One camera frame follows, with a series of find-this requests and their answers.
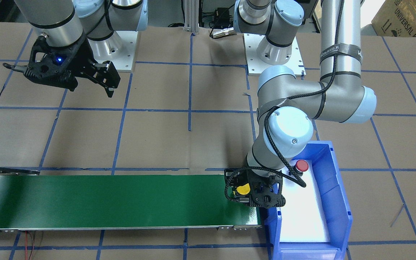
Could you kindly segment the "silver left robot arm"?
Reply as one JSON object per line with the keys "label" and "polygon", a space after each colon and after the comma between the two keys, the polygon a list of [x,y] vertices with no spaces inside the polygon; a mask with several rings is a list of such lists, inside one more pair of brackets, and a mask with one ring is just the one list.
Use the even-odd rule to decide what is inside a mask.
{"label": "silver left robot arm", "polygon": [[312,120],[365,123],[377,98],[361,83],[360,0],[323,0],[320,78],[303,81],[284,65],[305,16],[294,0],[238,0],[234,29],[261,34],[261,59],[271,64],[261,72],[257,91],[260,133],[244,166],[226,169],[224,195],[249,207],[282,207],[284,179],[306,187],[299,162],[290,161],[313,135]]}

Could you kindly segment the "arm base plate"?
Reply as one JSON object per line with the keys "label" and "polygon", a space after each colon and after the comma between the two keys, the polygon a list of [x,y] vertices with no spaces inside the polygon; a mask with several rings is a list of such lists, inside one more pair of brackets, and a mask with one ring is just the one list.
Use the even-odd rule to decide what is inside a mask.
{"label": "arm base plate", "polygon": [[306,75],[296,38],[288,47],[270,44],[264,35],[244,34],[248,74],[259,76],[273,65],[285,65],[297,76]]}
{"label": "arm base plate", "polygon": [[138,38],[139,32],[137,31],[115,31],[105,40],[89,39],[88,41],[96,61],[99,63],[112,61],[118,72],[131,72]]}

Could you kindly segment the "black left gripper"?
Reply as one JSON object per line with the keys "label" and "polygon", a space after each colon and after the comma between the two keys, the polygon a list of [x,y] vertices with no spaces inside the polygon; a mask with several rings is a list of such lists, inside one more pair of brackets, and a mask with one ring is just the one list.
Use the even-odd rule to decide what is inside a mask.
{"label": "black left gripper", "polygon": [[273,208],[282,207],[286,204],[286,199],[282,195],[283,178],[277,175],[260,176],[252,169],[237,171],[236,168],[224,170],[225,184],[228,187],[250,186],[248,196],[230,197],[231,202],[238,202],[249,207]]}

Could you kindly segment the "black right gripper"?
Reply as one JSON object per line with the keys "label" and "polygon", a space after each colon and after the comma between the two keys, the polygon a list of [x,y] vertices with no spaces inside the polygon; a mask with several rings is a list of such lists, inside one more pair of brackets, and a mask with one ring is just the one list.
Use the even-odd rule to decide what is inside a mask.
{"label": "black right gripper", "polygon": [[74,91],[77,77],[87,78],[102,86],[108,97],[120,83],[120,75],[112,61],[96,63],[84,33],[71,45],[53,47],[47,37],[40,35],[30,53],[27,66],[3,63],[3,67],[23,75],[33,83]]}

